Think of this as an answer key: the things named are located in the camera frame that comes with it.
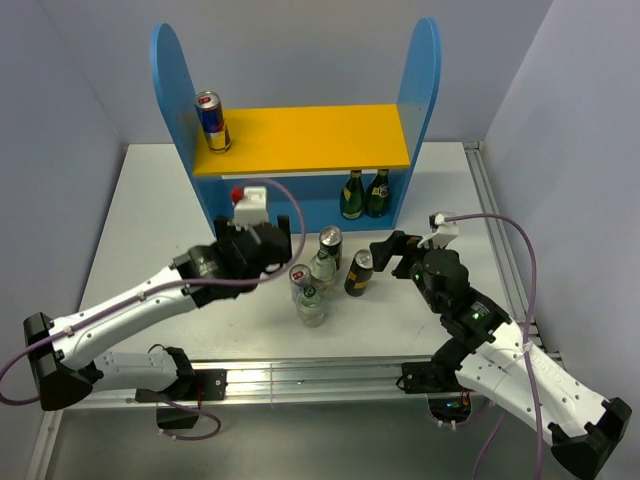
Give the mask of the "silver gold Red Bull can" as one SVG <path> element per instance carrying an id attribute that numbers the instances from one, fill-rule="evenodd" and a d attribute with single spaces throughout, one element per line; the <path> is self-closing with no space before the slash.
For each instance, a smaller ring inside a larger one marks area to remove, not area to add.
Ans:
<path id="1" fill-rule="evenodd" d="M 293 265 L 288 273 L 292 301 L 296 302 L 304 288 L 311 284 L 311 273 L 305 264 Z"/>

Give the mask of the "clear Chang bottle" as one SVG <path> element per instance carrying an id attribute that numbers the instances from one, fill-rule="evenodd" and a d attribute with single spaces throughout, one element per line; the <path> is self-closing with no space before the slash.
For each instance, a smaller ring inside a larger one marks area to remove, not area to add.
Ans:
<path id="1" fill-rule="evenodd" d="M 334 285 L 337 267 L 330 253 L 320 248 L 309 263 L 311 283 L 320 294 L 328 293 Z"/>
<path id="2" fill-rule="evenodd" d="M 324 322 L 324 300 L 313 285 L 305 286 L 298 294 L 296 309 L 303 325 L 308 328 L 316 328 Z"/>

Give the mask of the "blue silver Red Bull can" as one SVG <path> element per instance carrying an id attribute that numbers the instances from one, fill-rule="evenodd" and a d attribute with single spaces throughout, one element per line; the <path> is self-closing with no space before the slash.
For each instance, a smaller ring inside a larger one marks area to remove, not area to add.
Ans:
<path id="1" fill-rule="evenodd" d="M 200 92 L 195 97 L 194 105 L 209 149 L 215 153 L 228 151 L 231 138 L 218 94 L 213 91 Z"/>

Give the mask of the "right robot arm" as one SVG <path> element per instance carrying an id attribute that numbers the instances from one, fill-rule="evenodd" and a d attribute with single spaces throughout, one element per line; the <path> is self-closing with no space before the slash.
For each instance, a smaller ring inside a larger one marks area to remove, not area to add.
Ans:
<path id="1" fill-rule="evenodd" d="M 622 440 L 632 409 L 573 378 L 488 296 L 470 285 L 456 251 L 436 235 L 394 231 L 370 245 L 373 269 L 413 282 L 449 340 L 427 361 L 402 365 L 407 394 L 471 390 L 542 433 L 558 463 L 579 479 L 595 478 Z"/>

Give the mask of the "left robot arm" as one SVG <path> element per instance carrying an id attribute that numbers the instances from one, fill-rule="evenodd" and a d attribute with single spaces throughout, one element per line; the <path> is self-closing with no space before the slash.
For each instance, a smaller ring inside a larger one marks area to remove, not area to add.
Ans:
<path id="1" fill-rule="evenodd" d="M 287 216 L 248 227 L 218 219 L 213 243 L 190 248 L 137 287 L 67 317 L 30 316 L 23 327 L 40 406 L 62 410 L 93 392 L 121 389 L 187 397 L 196 373 L 182 349 L 119 353 L 113 346 L 173 316 L 251 292 L 269 267 L 291 257 Z"/>

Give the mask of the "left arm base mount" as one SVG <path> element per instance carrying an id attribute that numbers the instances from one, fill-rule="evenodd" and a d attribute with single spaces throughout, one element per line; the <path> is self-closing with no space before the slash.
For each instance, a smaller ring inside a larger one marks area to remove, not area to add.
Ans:
<path id="1" fill-rule="evenodd" d="M 138 404 L 156 404 L 156 425 L 161 435 L 181 441 L 204 440 L 216 436 L 222 429 L 221 420 L 204 410 L 208 401 L 222 401 L 227 387 L 225 369 L 198 369 L 191 379 L 163 392 L 137 389 L 134 401 Z M 187 430 L 196 426 L 199 418 L 214 422 L 211 433 L 188 436 Z"/>

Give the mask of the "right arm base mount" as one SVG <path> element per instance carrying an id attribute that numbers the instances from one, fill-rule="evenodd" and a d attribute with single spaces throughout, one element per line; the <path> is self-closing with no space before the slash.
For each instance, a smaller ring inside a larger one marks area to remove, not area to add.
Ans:
<path id="1" fill-rule="evenodd" d="M 429 413 L 439 426 L 455 427 L 471 416 L 469 391 L 458 383 L 452 370 L 434 361 L 402 363 L 396 387 L 407 395 L 424 394 Z"/>

